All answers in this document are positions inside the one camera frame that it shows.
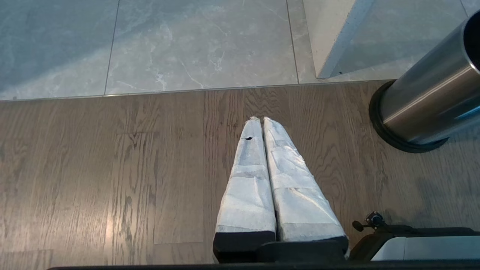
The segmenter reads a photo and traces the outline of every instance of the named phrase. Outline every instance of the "black rubber base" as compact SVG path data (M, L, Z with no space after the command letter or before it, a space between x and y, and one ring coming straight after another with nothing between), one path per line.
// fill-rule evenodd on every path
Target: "black rubber base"
M375 131L385 142L387 142L391 146L409 153L425 153L442 146L448 140L448 138L445 138L433 143L429 143L429 144L417 145L417 144L409 143L403 140L402 138L398 137L384 125L383 118L380 113L380 103L382 102L382 97L384 95L384 92L394 82L395 80L389 81L384 85L382 85L373 94L372 99L370 100L370 107L369 107L370 121L372 122L372 125Z
M275 232L215 233L213 253L219 263L256 262L256 250L275 242Z

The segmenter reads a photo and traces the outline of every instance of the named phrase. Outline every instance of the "white wall corner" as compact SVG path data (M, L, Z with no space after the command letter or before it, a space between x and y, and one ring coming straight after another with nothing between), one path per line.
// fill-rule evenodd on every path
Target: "white wall corner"
M304 0L317 78L329 78L374 0Z

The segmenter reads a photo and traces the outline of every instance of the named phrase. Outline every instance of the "gray marble tile floor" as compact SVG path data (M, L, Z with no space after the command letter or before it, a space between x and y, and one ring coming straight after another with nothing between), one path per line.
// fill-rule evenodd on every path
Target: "gray marble tile floor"
M318 80L302 0L0 0L0 100L395 78L478 9L377 0Z

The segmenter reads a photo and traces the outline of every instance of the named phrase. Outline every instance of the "stainless steel cylinder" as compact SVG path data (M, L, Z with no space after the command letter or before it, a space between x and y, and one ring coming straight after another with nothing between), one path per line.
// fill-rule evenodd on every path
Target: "stainless steel cylinder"
M474 14L387 88L384 126L423 145L480 121L480 12Z

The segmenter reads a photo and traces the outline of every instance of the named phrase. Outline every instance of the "tile grout line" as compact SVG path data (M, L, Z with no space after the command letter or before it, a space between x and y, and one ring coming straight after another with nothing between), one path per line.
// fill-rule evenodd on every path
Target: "tile grout line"
M113 25L112 45L110 47L110 56L108 58L107 77L105 79L105 89L103 91L104 96L107 94L108 73L110 72L110 62L112 61L113 41L115 40L115 30L117 29L117 19L119 16L119 9L120 9L120 0L117 3L117 13L115 14L115 24Z
M297 75L297 84L300 84L299 70L297 68L297 57L295 56L295 45L293 45L292 23L290 21L290 11L288 10L288 0L285 0L285 4L287 5L288 27L290 28L290 39L292 41L293 61L295 62L295 73Z
M460 1L460 5L462 5L463 12L465 12L465 16L467 16L467 19L468 19L469 15L468 15L468 13L467 13L467 9L466 9L465 6L463 5L462 0L458 0L458 1Z

